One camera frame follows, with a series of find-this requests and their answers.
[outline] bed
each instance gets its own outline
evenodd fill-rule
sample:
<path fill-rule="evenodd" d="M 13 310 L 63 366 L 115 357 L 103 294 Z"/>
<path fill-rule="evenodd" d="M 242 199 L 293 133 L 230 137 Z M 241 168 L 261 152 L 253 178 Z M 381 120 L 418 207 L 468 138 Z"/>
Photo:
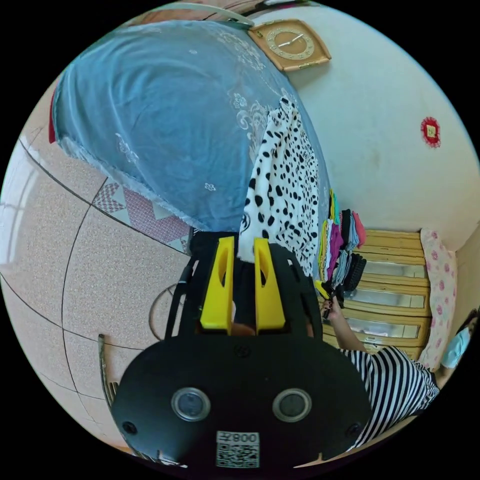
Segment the bed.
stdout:
<path fill-rule="evenodd" d="M 238 232 L 267 116 L 297 104 L 318 159 L 318 224 L 330 183 L 288 78 L 235 22 L 172 20 L 114 30 L 62 74 L 51 141 L 190 226 Z"/>

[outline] hand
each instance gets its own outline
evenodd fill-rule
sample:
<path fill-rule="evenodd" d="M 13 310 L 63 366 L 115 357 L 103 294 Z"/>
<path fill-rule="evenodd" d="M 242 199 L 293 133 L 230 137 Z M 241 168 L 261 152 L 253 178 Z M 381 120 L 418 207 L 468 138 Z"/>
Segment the hand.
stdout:
<path fill-rule="evenodd" d="M 297 35 L 294 39 L 290 41 L 286 41 L 285 43 L 281 43 L 278 48 L 285 47 L 286 45 L 291 45 L 295 40 L 298 40 L 299 38 L 303 37 L 304 34 L 302 33 L 301 35 Z"/>
<path fill-rule="evenodd" d="M 323 302 L 320 310 L 322 318 L 324 317 L 326 310 L 330 310 L 330 313 L 328 314 L 328 320 L 330 322 L 335 322 L 336 320 L 344 317 L 336 296 L 334 296 L 332 300 Z"/>

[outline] face mask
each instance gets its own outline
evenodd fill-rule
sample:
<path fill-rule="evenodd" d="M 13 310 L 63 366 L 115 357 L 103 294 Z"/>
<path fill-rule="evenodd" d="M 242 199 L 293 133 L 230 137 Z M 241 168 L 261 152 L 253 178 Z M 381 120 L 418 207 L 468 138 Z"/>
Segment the face mask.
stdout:
<path fill-rule="evenodd" d="M 469 329 L 464 328 L 451 339 L 440 363 L 448 369 L 454 369 L 457 366 L 460 357 L 465 353 L 469 341 Z"/>

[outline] red ornament on wall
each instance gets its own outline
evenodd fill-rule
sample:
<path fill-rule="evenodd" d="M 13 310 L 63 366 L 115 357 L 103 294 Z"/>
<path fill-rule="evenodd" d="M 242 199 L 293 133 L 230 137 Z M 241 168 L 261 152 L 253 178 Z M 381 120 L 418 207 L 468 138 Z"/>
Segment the red ornament on wall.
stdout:
<path fill-rule="evenodd" d="M 434 118 L 431 116 L 425 118 L 420 130 L 423 140 L 429 147 L 436 149 L 440 146 L 440 125 Z"/>

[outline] striped shirt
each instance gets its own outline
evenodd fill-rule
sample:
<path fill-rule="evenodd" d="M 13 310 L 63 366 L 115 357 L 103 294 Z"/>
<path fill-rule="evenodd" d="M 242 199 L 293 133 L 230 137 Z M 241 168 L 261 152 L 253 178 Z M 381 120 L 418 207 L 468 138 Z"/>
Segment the striped shirt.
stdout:
<path fill-rule="evenodd" d="M 375 354 L 340 351 L 359 371 L 372 411 L 352 448 L 369 442 L 407 417 L 418 415 L 440 392 L 434 375 L 396 347 L 388 346 Z"/>

